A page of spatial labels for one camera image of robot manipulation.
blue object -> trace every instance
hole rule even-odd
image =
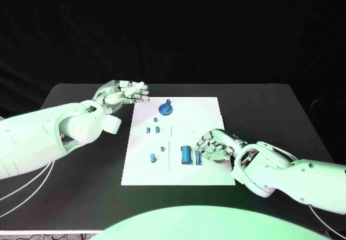
[[[159,107],[159,112],[162,115],[170,115],[173,112],[172,101],[168,99],[166,103]]]
[[[150,154],[150,162],[155,163],[157,161],[156,155],[152,153]]]
[[[201,165],[201,152],[196,151],[196,165]]]
[[[182,164],[193,164],[191,146],[182,146]]]

